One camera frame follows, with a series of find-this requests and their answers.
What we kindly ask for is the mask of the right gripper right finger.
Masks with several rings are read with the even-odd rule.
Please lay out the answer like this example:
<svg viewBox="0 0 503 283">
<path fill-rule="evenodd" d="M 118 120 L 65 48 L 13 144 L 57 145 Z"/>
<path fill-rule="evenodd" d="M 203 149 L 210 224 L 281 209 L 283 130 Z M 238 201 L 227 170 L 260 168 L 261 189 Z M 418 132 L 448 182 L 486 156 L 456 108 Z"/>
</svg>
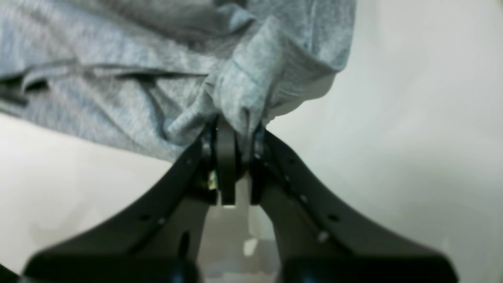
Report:
<svg viewBox="0 0 503 283">
<path fill-rule="evenodd" d="M 456 283 L 442 252 L 370 220 L 334 195 L 264 127 L 250 163 L 251 203 L 272 222 L 278 283 Z"/>
</svg>

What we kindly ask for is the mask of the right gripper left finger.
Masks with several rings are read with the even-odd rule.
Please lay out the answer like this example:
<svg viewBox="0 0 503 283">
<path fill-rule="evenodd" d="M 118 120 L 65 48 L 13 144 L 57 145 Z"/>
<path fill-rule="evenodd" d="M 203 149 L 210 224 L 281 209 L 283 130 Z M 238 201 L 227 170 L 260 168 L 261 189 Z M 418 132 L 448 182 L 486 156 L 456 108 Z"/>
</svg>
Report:
<svg viewBox="0 0 503 283">
<path fill-rule="evenodd" d="M 200 283 L 216 121 L 142 197 L 101 224 L 37 252 L 24 283 Z"/>
</svg>

